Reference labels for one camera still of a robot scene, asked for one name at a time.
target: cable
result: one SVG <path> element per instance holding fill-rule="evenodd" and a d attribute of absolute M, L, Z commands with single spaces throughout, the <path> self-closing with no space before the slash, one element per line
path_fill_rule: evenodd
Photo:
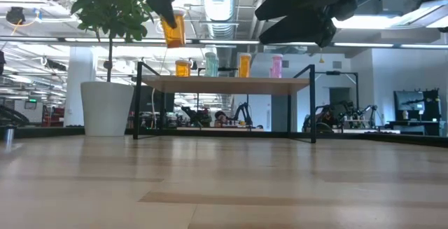
<path fill-rule="evenodd" d="M 153 107 L 153 122 L 151 123 L 151 129 L 153 129 L 153 127 L 157 125 L 157 118 L 155 117 L 155 110 L 154 110 L 154 92 L 155 88 L 153 88 L 153 94 L 151 95 L 151 104 Z"/>
<path fill-rule="evenodd" d="M 10 23 L 10 22 L 8 22 L 10 25 L 13 25 L 13 26 L 16 26 L 16 27 L 28 27 L 29 25 L 32 25 L 33 23 L 35 23 L 36 21 L 37 21 L 37 19 L 38 19 L 39 17 L 38 16 L 36 16 L 36 18 L 34 19 L 34 21 L 32 21 L 32 22 L 30 22 L 30 23 L 28 23 L 28 24 L 25 24 L 25 25 L 20 25 L 20 23 L 22 22 L 22 19 L 20 19 L 20 21 L 17 23 L 17 25 L 14 25 L 14 24 L 12 24 L 12 23 Z"/>
<path fill-rule="evenodd" d="M 19 24 L 20 24 L 21 22 L 22 22 L 22 19 L 20 19 L 19 22 L 17 23 L 17 25 L 15 26 L 15 28 L 14 28 L 14 30 L 13 30 L 13 33 L 11 33 L 11 36 L 14 35 L 14 33 L 17 31 L 17 28 L 19 27 Z M 8 44 L 8 42 L 5 42 L 5 43 L 3 44 L 3 46 L 2 46 L 1 49 L 0 49 L 0 51 L 2 51 L 2 50 L 5 48 L 6 44 Z"/>
<path fill-rule="evenodd" d="M 165 49 L 165 54 L 163 56 L 162 64 L 160 65 L 159 74 L 162 74 L 162 68 L 163 68 L 163 64 L 165 64 L 165 59 L 167 58 L 167 52 L 168 52 L 168 47 Z"/>

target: wooden floor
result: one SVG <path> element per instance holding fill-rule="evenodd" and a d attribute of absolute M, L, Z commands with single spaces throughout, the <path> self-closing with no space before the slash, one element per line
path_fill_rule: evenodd
<path fill-rule="evenodd" d="M 1 229 L 446 229 L 448 150 L 373 141 L 16 140 Z"/>

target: potted plant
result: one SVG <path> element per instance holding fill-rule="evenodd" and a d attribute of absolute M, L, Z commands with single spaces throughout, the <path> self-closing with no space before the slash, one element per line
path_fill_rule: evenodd
<path fill-rule="evenodd" d="M 81 23 L 79 29 L 108 35 L 107 81 L 111 82 L 113 40 L 140 41 L 148 33 L 142 25 L 151 17 L 145 0 L 76 0 L 71 8 Z M 88 136 L 123 136 L 134 87 L 118 83 L 85 82 L 81 84 L 84 126 Z"/>

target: black metal frame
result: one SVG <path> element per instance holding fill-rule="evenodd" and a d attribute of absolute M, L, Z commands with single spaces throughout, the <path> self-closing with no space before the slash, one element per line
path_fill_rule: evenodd
<path fill-rule="evenodd" d="M 140 129 L 140 97 L 141 97 L 141 83 L 143 77 L 143 67 L 150 70 L 156 76 L 160 76 L 160 74 L 153 69 L 151 69 L 147 64 L 143 62 L 139 62 L 137 64 L 137 78 L 136 78 L 136 87 L 135 87 L 135 102 L 134 102 L 134 130 L 133 130 L 133 138 L 139 139 L 140 134 L 144 135 L 178 135 L 178 136 L 190 136 L 192 134 L 199 136 L 212 136 L 212 137 L 274 137 L 274 138 L 307 138 L 311 139 L 311 143 L 316 143 L 316 115 L 313 114 L 316 108 L 316 70 L 314 64 L 310 64 L 305 67 L 302 71 L 300 71 L 294 78 L 298 78 L 303 75 L 305 72 L 309 71 L 309 108 L 311 113 L 311 133 L 309 134 L 301 134 L 297 132 L 292 132 L 291 125 L 291 108 L 292 108 L 292 95 L 288 96 L 288 129 L 286 132 L 252 132 L 251 127 L 249 128 L 249 132 L 221 132 L 221 131 L 190 131 L 190 130 L 164 130 L 163 122 L 164 122 L 164 113 L 165 113 L 165 94 L 162 92 L 162 101 L 160 104 L 160 125 L 158 130 L 141 130 Z M 203 69 L 198 69 L 197 75 L 200 75 L 200 72 Z M 247 103 L 249 103 L 249 95 L 246 95 Z M 199 108 L 199 95 L 197 96 L 197 110 Z"/>
<path fill-rule="evenodd" d="M 332 74 L 332 71 L 323 72 L 316 71 L 316 74 L 324 74 L 327 76 L 340 76 L 340 75 L 354 75 L 355 83 L 356 83 L 356 108 L 359 109 L 359 74 L 358 72 L 337 72 L 336 74 Z"/>

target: tree trunk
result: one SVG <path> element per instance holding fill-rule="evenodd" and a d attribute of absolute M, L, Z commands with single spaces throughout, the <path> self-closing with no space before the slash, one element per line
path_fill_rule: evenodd
<path fill-rule="evenodd" d="M 109 65 L 107 66 L 107 82 L 111 82 L 113 39 L 109 38 Z"/>

